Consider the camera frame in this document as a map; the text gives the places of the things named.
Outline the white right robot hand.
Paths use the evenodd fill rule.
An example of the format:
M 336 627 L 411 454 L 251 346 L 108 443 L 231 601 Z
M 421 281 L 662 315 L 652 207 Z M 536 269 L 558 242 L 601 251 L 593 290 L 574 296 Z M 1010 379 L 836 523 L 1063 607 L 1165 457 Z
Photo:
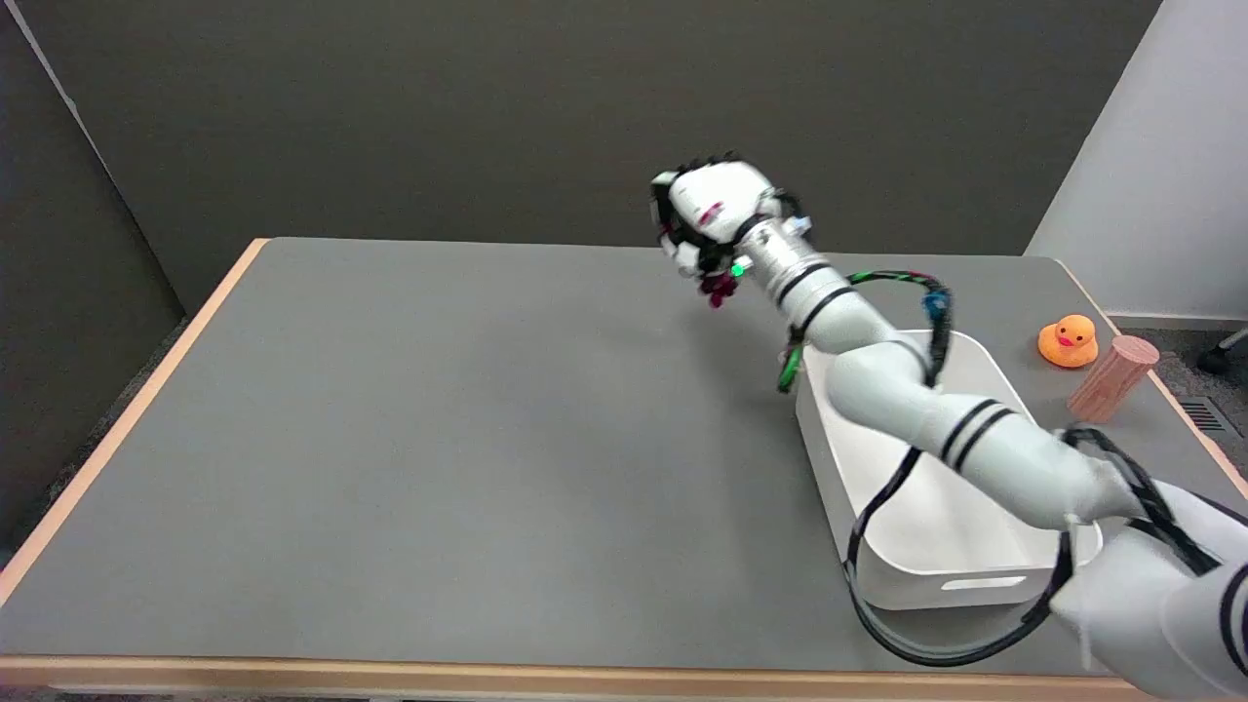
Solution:
M 814 227 L 797 195 L 734 154 L 660 172 L 649 192 L 658 244 L 684 277 L 729 270 L 740 241 L 768 219 L 802 237 Z

